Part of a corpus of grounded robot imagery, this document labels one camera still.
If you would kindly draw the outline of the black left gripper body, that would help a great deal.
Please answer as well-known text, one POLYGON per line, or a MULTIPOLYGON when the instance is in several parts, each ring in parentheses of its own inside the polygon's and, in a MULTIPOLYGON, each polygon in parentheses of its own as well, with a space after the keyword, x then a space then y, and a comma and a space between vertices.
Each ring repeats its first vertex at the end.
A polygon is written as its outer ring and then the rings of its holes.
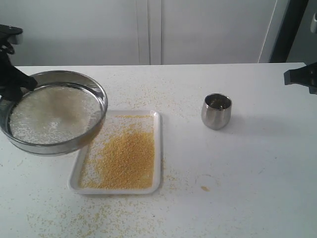
POLYGON ((0 88, 12 87, 11 73, 13 65, 8 54, 14 54, 13 46, 9 42, 0 45, 0 88))

